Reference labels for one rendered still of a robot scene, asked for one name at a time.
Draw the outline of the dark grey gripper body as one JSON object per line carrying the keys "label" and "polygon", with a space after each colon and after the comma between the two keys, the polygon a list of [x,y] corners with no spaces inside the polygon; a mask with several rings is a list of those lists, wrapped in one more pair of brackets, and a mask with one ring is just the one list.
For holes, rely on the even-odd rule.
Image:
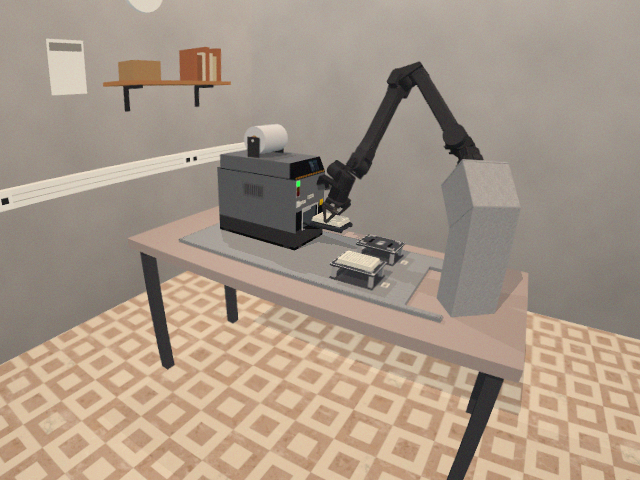
{"label": "dark grey gripper body", "polygon": [[[337,187],[339,188],[339,186],[338,186],[338,185],[337,185]],[[326,198],[326,200],[325,200],[325,202],[323,202],[322,204],[323,204],[324,206],[326,206],[327,208],[331,209],[331,210],[333,210],[333,209],[334,209],[334,207],[330,205],[330,204],[332,204],[332,203],[333,203],[333,204],[335,204],[335,207],[336,207],[336,208],[338,208],[338,209],[339,209],[340,207],[341,207],[342,209],[344,209],[344,208],[346,208],[346,207],[350,206],[350,205],[351,205],[351,203],[350,203],[350,202],[351,202],[351,199],[349,199],[349,198],[348,198],[348,196],[349,196],[349,193],[350,193],[350,191],[351,191],[351,190],[349,190],[349,191],[348,191],[348,190],[344,190],[344,191],[342,191],[342,189],[341,189],[341,188],[339,188],[339,189],[340,189],[340,191],[339,191],[339,193],[338,193],[338,196],[337,196],[336,200],[333,200],[333,199],[331,199],[330,197],[327,197],[327,198]]]}

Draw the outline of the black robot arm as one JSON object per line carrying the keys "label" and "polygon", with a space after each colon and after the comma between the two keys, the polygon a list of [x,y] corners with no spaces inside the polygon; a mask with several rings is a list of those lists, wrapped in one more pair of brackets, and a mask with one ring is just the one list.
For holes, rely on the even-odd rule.
{"label": "black robot arm", "polygon": [[464,127],[457,123],[429,76],[420,61],[392,70],[387,80],[389,85],[385,97],[363,140],[355,152],[352,152],[346,165],[335,160],[334,163],[328,166],[327,174],[333,179],[325,174],[319,176],[316,183],[318,190],[330,190],[328,197],[336,200],[340,191],[339,188],[341,188],[342,191],[351,190],[356,179],[355,176],[361,180],[361,178],[368,173],[377,147],[399,103],[403,97],[408,97],[411,89],[416,85],[437,119],[442,131],[444,131],[442,135],[445,142],[444,148],[450,150],[449,154],[458,157],[459,161],[457,164],[459,164],[462,159],[484,160],[479,148],[475,146],[475,143],[472,138],[469,137]]}

